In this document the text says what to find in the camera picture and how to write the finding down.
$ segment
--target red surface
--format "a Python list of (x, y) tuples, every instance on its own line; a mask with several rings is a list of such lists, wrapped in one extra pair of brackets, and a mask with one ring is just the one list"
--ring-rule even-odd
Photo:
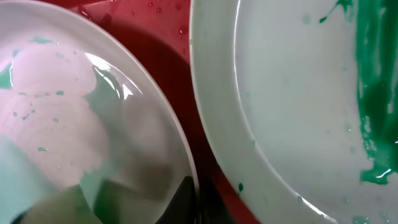
[(199, 179), (212, 179), (238, 223), (259, 223), (218, 167), (203, 131), (191, 81), (190, 0), (47, 0), (97, 23), (146, 67), (170, 101), (189, 141)]

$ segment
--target ceramic dish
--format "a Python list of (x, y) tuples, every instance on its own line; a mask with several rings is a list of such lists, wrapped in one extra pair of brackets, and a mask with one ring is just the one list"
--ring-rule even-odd
[(0, 2), (0, 223), (80, 185), (121, 189), (120, 222), (154, 223), (192, 155), (172, 108), (118, 41), (37, 1)]
[[(398, 222), (395, 98), (378, 81), (381, 74), (395, 85), (396, 30), (386, 31), (395, 9), (381, 1), (192, 1), (201, 120), (260, 222)], [(377, 124), (393, 134), (389, 142)]]

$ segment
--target white plate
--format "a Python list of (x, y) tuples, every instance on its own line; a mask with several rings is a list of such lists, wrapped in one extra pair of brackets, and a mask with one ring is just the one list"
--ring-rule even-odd
[(0, 2), (0, 223), (81, 185), (126, 187), (121, 223), (154, 223), (197, 176), (171, 106), (144, 67), (91, 22), (36, 1)]
[(373, 162), (359, 128), (358, 1), (319, 23), (335, 5), (192, 1), (201, 120), (223, 172), (263, 223), (398, 222), (398, 175), (360, 182)]

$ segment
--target red droplet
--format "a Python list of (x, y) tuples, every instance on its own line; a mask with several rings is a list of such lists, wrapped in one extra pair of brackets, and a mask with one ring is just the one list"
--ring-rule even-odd
[(112, 23), (112, 16), (111, 14), (107, 13), (102, 17), (100, 26), (104, 29), (107, 29), (110, 27), (111, 23)]
[(177, 11), (181, 10), (181, 5), (180, 4), (176, 4), (175, 5), (175, 10), (177, 10)]
[(92, 19), (90, 13), (88, 13), (88, 11), (87, 11), (87, 9), (86, 9), (85, 7), (83, 7), (83, 6), (78, 6), (78, 7), (77, 7), (77, 11), (78, 11), (79, 14), (80, 14), (81, 16), (83, 16), (84, 18), (86, 18), (86, 19), (88, 19), (88, 20), (91, 20), (91, 19)]
[(188, 33), (188, 26), (187, 25), (181, 25), (180, 26), (180, 38), (182, 38), (183, 35)]

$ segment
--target red tray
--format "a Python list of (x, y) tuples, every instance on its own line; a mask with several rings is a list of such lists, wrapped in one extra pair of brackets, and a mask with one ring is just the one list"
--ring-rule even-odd
[(145, 66), (170, 101), (189, 141), (199, 180), (209, 177), (238, 223), (259, 223), (218, 167), (203, 131), (191, 82), (190, 0), (47, 0), (100, 25)]

